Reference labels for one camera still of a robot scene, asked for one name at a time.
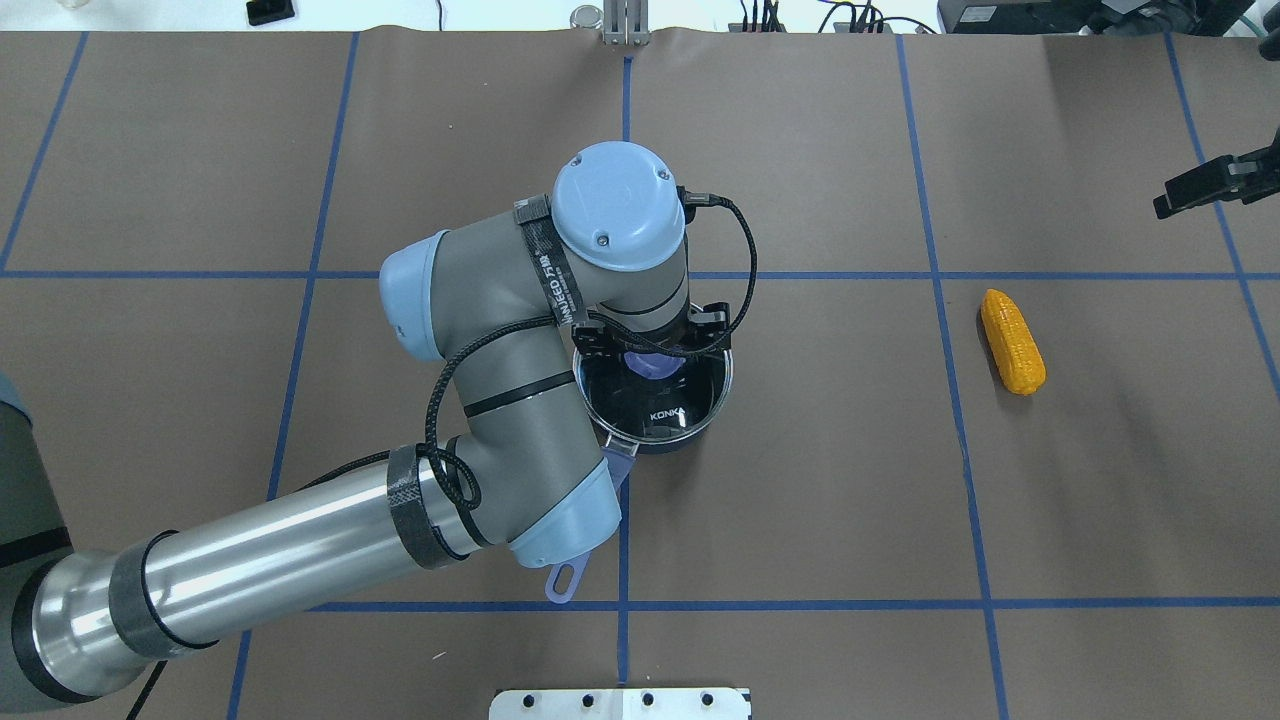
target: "light blue joint cover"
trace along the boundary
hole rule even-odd
[[[552,222],[580,258],[625,273],[660,265],[685,238],[676,176],[632,142],[599,142],[570,160],[552,190]]]
[[[424,363],[444,359],[431,329],[431,269],[440,238],[447,232],[440,231],[392,252],[378,273],[383,311],[396,331],[396,338],[410,355]]]
[[[27,421],[31,421],[31,413],[27,411],[27,406],[22,404],[22,398],[18,397],[18,388],[9,382],[9,378],[4,373],[0,373],[0,402],[13,407],[18,413],[27,416]]]
[[[621,521],[609,465],[600,460],[556,507],[511,541],[511,551],[525,568],[566,562],[609,539]]]

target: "white metal plate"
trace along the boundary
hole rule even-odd
[[[751,720],[751,691],[742,688],[504,691],[489,705],[489,720],[570,717]]]

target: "purple handle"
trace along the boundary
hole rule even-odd
[[[622,483],[627,482],[627,477],[631,475],[631,466],[636,464],[634,455],[627,455],[625,452],[618,452],[612,447],[604,448],[604,459],[609,464],[609,477],[613,480],[613,492],[622,489]],[[547,600],[554,602],[556,605],[564,605],[573,600],[573,593],[577,592],[577,585],[582,583],[582,574],[586,573],[586,564],[591,561],[591,551],[586,551],[579,555],[573,560],[567,562],[561,562],[558,565],[552,565],[550,574],[547,575]],[[572,569],[573,577],[568,580],[568,587],[564,592],[556,592],[556,580],[559,579],[561,573]]]

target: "yellow corn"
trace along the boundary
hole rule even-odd
[[[988,290],[982,299],[982,327],[987,331],[991,355],[1000,369],[1000,379],[1009,392],[1030,395],[1044,384],[1044,359],[1041,357],[1023,311],[1007,295]]]

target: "white surface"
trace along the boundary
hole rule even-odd
[[[489,720],[750,720],[751,703],[742,697],[750,691],[731,688],[636,688],[577,691],[506,691],[489,705]],[[644,705],[645,694],[653,705]],[[703,693],[714,702],[704,706]],[[534,706],[525,707],[525,696]],[[590,694],[591,707],[582,707]]]
[[[590,0],[444,0],[444,29],[562,29],[573,8]],[[353,31],[381,24],[435,29],[435,0],[293,0],[297,17],[266,31]],[[814,32],[831,5],[782,0],[788,32]],[[937,29],[937,0],[883,0],[887,15],[908,15]],[[849,10],[835,18],[845,19]],[[737,0],[650,0],[649,27],[690,27],[724,32],[742,19]],[[901,32],[910,23],[900,23]],[[243,0],[92,0],[68,10],[56,0],[0,0],[3,29],[234,31],[250,29]]]

